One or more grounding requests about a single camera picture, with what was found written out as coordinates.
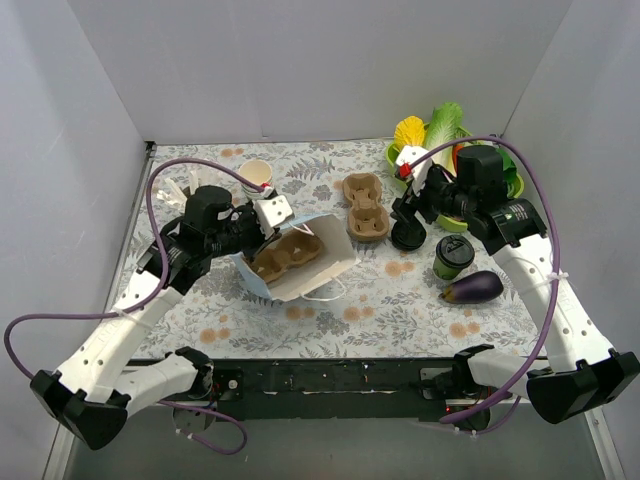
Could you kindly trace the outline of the single brown pulp carrier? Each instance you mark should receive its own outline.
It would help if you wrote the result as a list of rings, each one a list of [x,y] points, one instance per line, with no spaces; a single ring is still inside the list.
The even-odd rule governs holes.
[[[269,284],[288,270],[313,261],[323,250],[324,243],[319,237],[294,230],[284,234],[274,246],[265,248],[248,265]]]

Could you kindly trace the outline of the stack of paper cups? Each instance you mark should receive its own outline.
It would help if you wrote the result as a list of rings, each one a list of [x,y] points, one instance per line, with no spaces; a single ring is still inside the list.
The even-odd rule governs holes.
[[[263,187],[273,187],[272,169],[270,165],[260,159],[252,159],[245,162],[238,170],[238,173],[253,184]],[[241,188],[249,200],[261,198],[261,193],[242,184]]]

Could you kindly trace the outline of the green paper coffee cup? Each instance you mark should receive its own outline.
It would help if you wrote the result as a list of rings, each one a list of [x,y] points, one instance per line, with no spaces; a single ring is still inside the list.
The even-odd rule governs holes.
[[[442,280],[452,280],[469,267],[474,259],[475,250],[465,237],[448,235],[436,245],[433,271]]]

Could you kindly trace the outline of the white paper carry bag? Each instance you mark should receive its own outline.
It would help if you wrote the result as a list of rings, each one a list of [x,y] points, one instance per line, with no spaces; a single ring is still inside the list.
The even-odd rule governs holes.
[[[356,254],[343,222],[335,215],[316,214],[296,218],[292,224],[281,231],[281,237],[294,230],[319,237],[324,243],[324,250],[313,261],[288,270],[274,282],[267,284],[256,275],[248,265],[252,260],[243,254],[238,253],[232,256],[248,290],[257,296],[282,302],[298,298],[309,299],[314,290],[336,281],[339,275],[357,263]],[[278,240],[266,248],[274,246]]]

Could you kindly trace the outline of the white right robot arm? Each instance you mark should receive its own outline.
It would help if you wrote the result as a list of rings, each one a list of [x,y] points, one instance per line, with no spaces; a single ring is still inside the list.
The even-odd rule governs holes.
[[[638,375],[639,361],[632,352],[618,352],[582,307],[559,267],[554,223],[543,221],[526,199],[508,196],[495,147],[462,148],[454,175],[431,156],[420,146],[406,146],[395,161],[396,175],[408,187],[392,205],[394,245],[421,245],[422,225],[438,216],[463,218],[510,278],[539,332],[528,359],[491,345],[456,354],[454,389],[471,398],[494,388],[475,412],[510,394],[520,396],[552,424],[616,399]]]

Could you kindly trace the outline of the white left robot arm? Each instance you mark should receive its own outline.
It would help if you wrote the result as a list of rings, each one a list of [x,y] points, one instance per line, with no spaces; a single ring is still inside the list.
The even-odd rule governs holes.
[[[267,202],[233,206],[229,191],[203,186],[182,215],[153,229],[155,241],[140,258],[121,298],[79,349],[54,371],[38,371],[30,388],[50,416],[86,446],[109,444],[127,419],[175,394],[210,396],[213,366],[192,347],[133,373],[124,368],[166,313],[205,276],[214,259],[253,255],[277,229],[267,221]]]

